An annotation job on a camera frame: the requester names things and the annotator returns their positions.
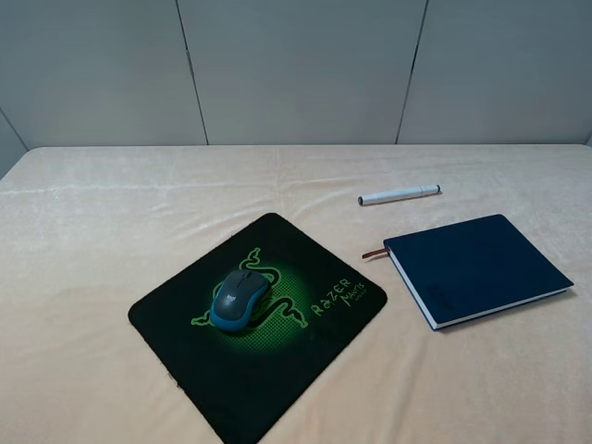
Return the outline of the white marker pen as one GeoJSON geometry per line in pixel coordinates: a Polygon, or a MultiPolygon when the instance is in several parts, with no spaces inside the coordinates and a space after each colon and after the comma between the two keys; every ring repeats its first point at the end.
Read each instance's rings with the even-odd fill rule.
{"type": "Polygon", "coordinates": [[[439,185],[426,185],[400,190],[382,191],[377,193],[360,195],[357,198],[357,203],[360,206],[386,204],[410,199],[423,198],[426,196],[440,193],[441,187],[439,185]]]}

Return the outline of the grey and teal computer mouse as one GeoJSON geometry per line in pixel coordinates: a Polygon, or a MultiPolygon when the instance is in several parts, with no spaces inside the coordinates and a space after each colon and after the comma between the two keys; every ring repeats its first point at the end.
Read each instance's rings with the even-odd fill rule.
{"type": "Polygon", "coordinates": [[[228,274],[210,307],[210,320],[219,330],[239,332],[248,325],[253,308],[270,287],[269,280],[251,270],[228,274]]]}

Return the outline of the black green Razer mouse pad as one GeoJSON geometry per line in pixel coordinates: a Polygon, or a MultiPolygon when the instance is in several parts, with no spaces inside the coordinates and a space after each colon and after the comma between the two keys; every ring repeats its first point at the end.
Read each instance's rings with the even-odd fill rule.
{"type": "Polygon", "coordinates": [[[254,443],[386,304],[377,284],[275,213],[134,303],[130,323],[226,443],[254,443]],[[242,331],[210,308],[231,272],[270,284],[242,331]]]}

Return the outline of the dark blue notebook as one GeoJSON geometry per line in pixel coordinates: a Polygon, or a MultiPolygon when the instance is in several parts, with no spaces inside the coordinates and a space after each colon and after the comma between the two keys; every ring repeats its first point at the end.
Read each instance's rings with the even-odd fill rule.
{"type": "Polygon", "coordinates": [[[433,330],[569,290],[567,278],[501,214],[383,241],[386,254],[433,330]]]}

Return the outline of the peach tablecloth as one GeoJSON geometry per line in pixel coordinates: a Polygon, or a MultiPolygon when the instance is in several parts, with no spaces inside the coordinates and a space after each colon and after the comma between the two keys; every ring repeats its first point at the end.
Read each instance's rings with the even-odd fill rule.
{"type": "Polygon", "coordinates": [[[1,182],[1,439],[214,443],[130,306],[275,212],[388,303],[268,443],[587,443],[591,150],[554,145],[37,148],[1,182]],[[360,195],[439,185],[360,206],[360,195]],[[385,238],[502,214],[570,292],[432,331],[385,238]]]}

